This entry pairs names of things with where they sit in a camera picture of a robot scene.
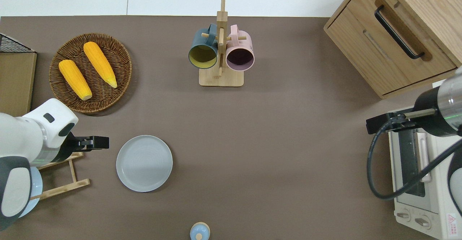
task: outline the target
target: corn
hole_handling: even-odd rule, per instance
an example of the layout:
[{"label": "corn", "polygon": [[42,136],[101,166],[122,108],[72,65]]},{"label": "corn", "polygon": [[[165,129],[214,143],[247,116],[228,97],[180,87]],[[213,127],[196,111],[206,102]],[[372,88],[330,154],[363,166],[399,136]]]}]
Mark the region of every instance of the corn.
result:
[{"label": "corn", "polygon": [[85,55],[90,60],[101,78],[111,85],[111,87],[117,87],[116,77],[114,71],[111,68],[108,60],[104,56],[103,52],[99,48],[98,44],[94,42],[87,42],[84,44]]},{"label": "corn", "polygon": [[72,90],[79,96],[81,100],[91,98],[91,90],[85,81],[84,76],[76,66],[74,61],[64,60],[59,63],[59,71],[71,86]]}]

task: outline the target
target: sticker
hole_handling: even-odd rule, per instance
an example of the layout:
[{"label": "sticker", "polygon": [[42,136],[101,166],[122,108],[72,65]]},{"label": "sticker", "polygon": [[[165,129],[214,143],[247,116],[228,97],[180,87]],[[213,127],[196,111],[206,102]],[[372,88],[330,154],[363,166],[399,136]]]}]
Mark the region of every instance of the sticker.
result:
[{"label": "sticker", "polygon": [[446,218],[448,220],[448,230],[449,230],[449,236],[457,236],[457,220],[456,220],[456,215],[451,213],[451,214],[446,214]]}]

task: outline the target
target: round woven basket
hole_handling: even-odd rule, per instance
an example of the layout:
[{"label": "round woven basket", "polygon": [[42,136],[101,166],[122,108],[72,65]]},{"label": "round woven basket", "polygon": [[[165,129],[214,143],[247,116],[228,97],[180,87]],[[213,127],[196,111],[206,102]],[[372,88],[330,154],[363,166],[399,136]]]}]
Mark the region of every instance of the round woven basket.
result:
[{"label": "round woven basket", "polygon": [[[83,49],[86,42],[95,42],[101,48],[114,71],[117,88],[107,84],[90,63]],[[66,82],[58,67],[62,60],[73,60],[82,72],[92,93],[89,100],[81,100]],[[94,113],[113,105],[125,93],[131,78],[132,60],[127,49],[102,33],[82,34],[65,43],[53,57],[49,71],[50,86],[56,99],[80,113]]]}]

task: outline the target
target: black handle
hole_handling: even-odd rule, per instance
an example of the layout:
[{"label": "black handle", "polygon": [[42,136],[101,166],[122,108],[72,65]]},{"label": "black handle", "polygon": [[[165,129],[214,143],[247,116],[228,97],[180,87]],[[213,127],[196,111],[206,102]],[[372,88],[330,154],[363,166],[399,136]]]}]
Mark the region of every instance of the black handle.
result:
[{"label": "black handle", "polygon": [[391,36],[391,38],[395,40],[395,42],[401,47],[401,49],[406,53],[406,55],[409,56],[409,58],[415,60],[415,59],[422,57],[425,54],[424,52],[420,53],[419,55],[414,54],[414,52],[412,52],[411,49],[409,49],[409,47],[403,41],[403,39],[401,39],[401,37],[395,32],[395,30],[391,28],[391,26],[387,23],[385,18],[383,18],[383,16],[380,14],[380,10],[382,9],[383,9],[383,5],[380,5],[375,11],[374,15],[379,21],[379,23],[383,26],[383,28],[385,28],[385,30]]}]

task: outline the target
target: oven window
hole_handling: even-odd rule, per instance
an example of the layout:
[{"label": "oven window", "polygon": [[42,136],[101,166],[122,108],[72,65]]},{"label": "oven window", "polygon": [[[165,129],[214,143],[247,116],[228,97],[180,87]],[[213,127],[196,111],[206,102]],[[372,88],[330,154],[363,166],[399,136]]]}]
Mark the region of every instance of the oven window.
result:
[{"label": "oven window", "polygon": [[[420,171],[419,168],[419,146],[417,145],[417,130],[404,130],[398,133],[401,153],[401,172],[403,185]],[[417,183],[414,187],[406,191],[418,197],[425,197],[425,187],[423,182]]]}]

